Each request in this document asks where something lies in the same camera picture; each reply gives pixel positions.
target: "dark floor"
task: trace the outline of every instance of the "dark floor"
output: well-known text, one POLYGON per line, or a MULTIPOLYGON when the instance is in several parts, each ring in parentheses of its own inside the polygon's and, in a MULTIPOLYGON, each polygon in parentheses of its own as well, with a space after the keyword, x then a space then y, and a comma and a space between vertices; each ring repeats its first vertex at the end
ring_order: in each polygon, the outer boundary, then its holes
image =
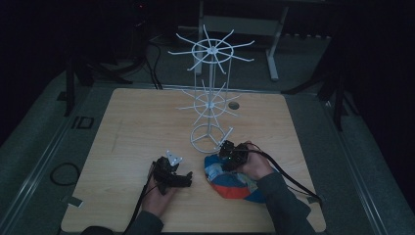
MULTIPOLYGON (((238 56, 253 58, 254 62, 233 63, 230 88, 279 93, 297 86, 310 78, 327 40, 282 38, 275 57, 281 77, 277 82, 269 79, 262 50, 239 50, 238 56)), ((185 43, 161 46, 156 72, 164 88, 194 84, 193 74, 186 71, 192 66, 191 58, 167 53, 188 50, 187 46, 185 43)), ((148 59, 152 65, 157 55, 157 47, 150 47, 148 59)), ((62 198, 71 195, 74 186, 55 185, 50 173, 62 163, 82 168, 115 88, 154 88, 148 68, 125 78, 134 83, 120 85, 99 79, 90 88, 77 85, 76 106, 70 117, 63 117, 65 102, 57 101, 65 90, 65 75, 56 77, 44 90, 0 150, 2 234, 59 232, 67 207, 62 198), (91 129, 77 129, 72 125, 76 117, 94 118, 94 125, 91 129)), ((414 214, 366 124, 345 105, 344 131, 338 131, 332 122, 333 103, 316 98, 320 85, 286 98, 315 188, 326 199, 323 208, 326 234, 414 234, 414 214)), ((58 177, 72 181, 75 175, 67 168, 58 177)))

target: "person's arm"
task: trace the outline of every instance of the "person's arm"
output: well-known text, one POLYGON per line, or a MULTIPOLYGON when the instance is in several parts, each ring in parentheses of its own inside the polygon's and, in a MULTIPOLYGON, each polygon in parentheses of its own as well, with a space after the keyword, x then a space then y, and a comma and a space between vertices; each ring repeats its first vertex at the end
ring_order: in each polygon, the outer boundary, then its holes
POLYGON ((126 232, 126 235, 160 234, 164 227, 161 216, 176 191, 177 188, 169 188, 167 193, 162 195, 152 176, 147 188, 147 194, 143 199, 142 210, 126 232))
POLYGON ((280 173, 274 172, 260 178, 257 186, 265 197, 277 234, 316 234, 307 220, 310 208, 287 188, 280 173))
MULTIPOLYGON (((254 149, 251 142, 247 143, 249 149, 254 149)), ((310 208, 287 188, 282 175, 274 172, 266 158, 257 153, 249 153, 247 162, 238 171, 257 181, 277 234, 316 234, 307 220, 310 208)))

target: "wooden table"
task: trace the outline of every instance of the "wooden table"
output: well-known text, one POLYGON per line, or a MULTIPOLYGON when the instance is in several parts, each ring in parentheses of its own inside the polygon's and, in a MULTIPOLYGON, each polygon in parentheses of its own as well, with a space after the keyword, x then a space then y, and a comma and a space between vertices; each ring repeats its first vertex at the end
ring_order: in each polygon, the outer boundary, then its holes
MULTIPOLYGON (((237 95, 228 93, 228 97, 237 95)), ((219 117, 224 128, 234 127, 228 139, 235 144, 252 140, 314 192, 285 98, 242 93, 234 101, 240 108, 232 113, 238 116, 225 113, 219 117)), ((123 231, 151 163, 169 150, 183 158, 178 174, 194 174, 192 186, 179 190, 162 217, 163 232, 274 231, 265 205, 223 199, 208 184, 204 172, 207 154, 190 143, 192 124, 199 115, 193 109, 177 109, 192 104, 193 98, 180 90, 115 90, 73 193, 83 205, 68 207, 62 229, 79 232, 99 225, 123 231)), ((308 204, 304 195, 296 195, 308 204)), ((308 220, 316 231, 324 231, 319 205, 308 205, 308 220)))

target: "circular hole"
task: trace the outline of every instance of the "circular hole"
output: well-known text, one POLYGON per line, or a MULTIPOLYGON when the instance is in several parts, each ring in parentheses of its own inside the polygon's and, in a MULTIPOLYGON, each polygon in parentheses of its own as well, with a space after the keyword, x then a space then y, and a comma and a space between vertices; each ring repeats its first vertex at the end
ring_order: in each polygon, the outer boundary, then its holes
POLYGON ((232 102, 229 102, 228 107, 231 110, 238 110, 239 104, 237 102, 232 101, 232 102))

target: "black cable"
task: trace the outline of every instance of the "black cable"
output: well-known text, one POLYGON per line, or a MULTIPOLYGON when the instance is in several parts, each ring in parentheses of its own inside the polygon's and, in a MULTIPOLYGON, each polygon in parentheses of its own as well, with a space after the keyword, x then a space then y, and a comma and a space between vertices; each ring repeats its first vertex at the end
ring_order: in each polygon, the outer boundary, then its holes
POLYGON ((148 61, 147 62, 148 62, 148 67, 150 69, 150 76, 152 77, 152 80, 153 80, 154 84, 156 85, 156 89, 162 90, 162 85, 161 85, 159 79, 157 78, 157 73, 156 73, 157 64, 159 63, 159 59, 160 59, 160 56, 161 56, 161 48, 160 48, 160 46, 158 46, 155 43, 150 42, 150 41, 149 41, 149 45, 156 47, 159 51, 158 56, 156 57, 156 61, 155 61, 155 64, 154 64, 153 68, 150 66, 150 63, 148 61))
POLYGON ((323 200, 318 196, 318 195, 316 195, 315 193, 313 193, 313 192, 311 192, 311 190, 309 190, 309 189, 307 189, 306 187, 304 187, 303 185, 301 185, 300 183, 298 183, 296 180, 294 180, 294 178, 293 177, 291 177, 286 171, 284 171, 284 169, 283 168, 281 168, 278 164, 277 164, 277 162, 275 162, 275 160, 273 159, 273 158, 271 158, 271 156, 269 156, 267 153, 265 153, 265 152, 263 152, 263 151, 261 151, 260 150, 260 148, 258 147, 258 146, 256 146, 256 144, 253 144, 253 143, 245 143, 245 144, 251 144, 251 145, 254 145, 255 147, 257 147, 258 148, 258 150, 240 150, 240 149, 234 149, 234 150, 232 150, 232 151, 237 151, 237 152, 247 152, 247 153, 256 153, 256 154, 260 154, 261 156, 263 156, 263 157, 265 157, 266 159, 268 159, 276 168, 277 168, 277 170, 284 176, 284 177, 286 177, 288 180, 290 180, 293 184, 295 184, 297 187, 299 187, 302 191, 304 191, 305 193, 303 193, 303 194, 305 194, 305 195, 308 195, 308 196, 311 196, 311 197, 313 197, 313 198, 315 198, 317 201, 318 201, 318 203, 320 204, 320 207, 322 207, 323 206, 323 200))
POLYGON ((155 189, 157 187, 159 187, 159 183, 156 184, 153 188, 149 189, 149 191, 144 196, 147 196, 147 194, 149 194, 153 189, 155 189))
POLYGON ((265 158, 267 158, 277 169, 278 171, 284 176, 286 177, 288 180, 290 180, 292 183, 294 183, 297 187, 299 187, 301 190, 303 190, 304 192, 306 192, 309 196, 317 199, 318 203, 320 204, 320 207, 323 206, 323 200, 321 200, 321 198, 316 195, 315 193, 311 192, 311 190, 305 188, 304 186, 302 186, 300 183, 298 183, 296 180, 294 180, 293 177, 291 177, 286 171, 284 171, 283 168, 281 168, 277 162, 275 162, 275 160, 273 158, 271 158, 271 156, 269 156, 267 153, 262 152, 262 151, 257 151, 257 150, 248 150, 248 152, 251 153, 257 153, 260 154, 262 156, 264 156, 265 158))
POLYGON ((52 171, 51 171, 51 173, 49 174, 49 178, 51 179, 51 181, 54 184, 59 185, 59 186, 71 186, 71 185, 75 185, 77 183, 78 179, 79 179, 79 176, 80 176, 80 170, 79 170, 78 166, 76 166, 76 164, 72 164, 72 163, 59 164, 55 168, 53 168, 52 171), (60 169, 61 167, 65 166, 65 165, 70 165, 70 166, 72 166, 76 170, 76 180, 75 181, 70 182, 70 183, 61 183, 61 182, 58 182, 55 179, 55 172, 58 169, 60 169))
POLYGON ((141 191, 141 194, 140 194, 140 198, 138 199, 138 202, 137 202, 137 204, 136 204, 136 206, 135 206, 135 210, 134 210, 134 213, 133 213, 133 215, 131 216, 131 219, 130 219, 130 221, 129 221, 129 223, 128 223, 128 226, 125 228, 125 231, 122 233, 122 235, 124 235, 124 234, 126 234, 127 233, 127 231, 129 230, 129 228, 131 227, 131 225, 133 224, 133 222, 134 222, 134 220, 135 220, 135 218, 137 217, 137 214, 138 214, 138 211, 140 210, 140 207, 141 207, 141 204, 143 203, 143 199, 144 199, 144 197, 146 197, 146 195, 147 195, 147 188, 149 187, 149 182, 150 182, 150 179, 152 178, 152 176, 153 176, 153 170, 149 173, 149 175, 147 176, 147 182, 146 182, 146 184, 144 185, 144 187, 143 187, 143 190, 141 191))

